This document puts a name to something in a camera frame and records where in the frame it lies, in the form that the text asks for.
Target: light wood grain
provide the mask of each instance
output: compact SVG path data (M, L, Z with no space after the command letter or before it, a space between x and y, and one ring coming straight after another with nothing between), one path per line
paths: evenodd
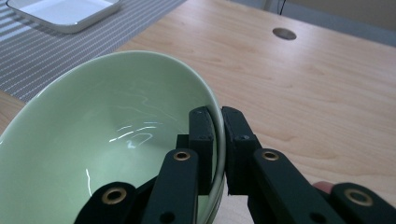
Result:
M297 39L275 37L276 27ZM354 182L396 205L395 48L223 0L189 0L118 51L131 49L190 65L311 183ZM0 130L23 106L9 99L0 97ZM246 198L224 194L215 223L251 222Z

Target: green bowl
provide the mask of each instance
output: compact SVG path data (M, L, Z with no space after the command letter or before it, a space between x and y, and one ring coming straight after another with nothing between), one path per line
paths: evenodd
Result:
M40 92L0 137L0 223L73 223L92 193L121 181L139 187L159 173L189 112L207 106L216 130L214 184L198 222L216 214L225 161L213 92L186 64L127 51L69 71Z

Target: gray placemat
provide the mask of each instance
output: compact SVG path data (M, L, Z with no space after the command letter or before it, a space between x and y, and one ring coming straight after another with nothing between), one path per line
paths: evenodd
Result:
M0 90L31 100L66 71L113 52L186 0L122 0L115 14L73 35L17 16L0 0Z

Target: table surface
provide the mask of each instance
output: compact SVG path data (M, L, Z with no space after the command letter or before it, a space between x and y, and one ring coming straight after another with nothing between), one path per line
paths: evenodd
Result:
M274 36L276 27L297 38ZM309 182L357 183L396 205L395 48L224 0L189 0L118 51L131 49L191 66ZM0 92L0 133L23 106ZM246 200L224 194L215 223L251 223Z

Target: white tray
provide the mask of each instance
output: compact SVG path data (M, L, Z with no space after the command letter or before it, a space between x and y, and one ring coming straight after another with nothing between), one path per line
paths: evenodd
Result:
M20 16L53 30L72 34L109 16L121 0L8 0Z

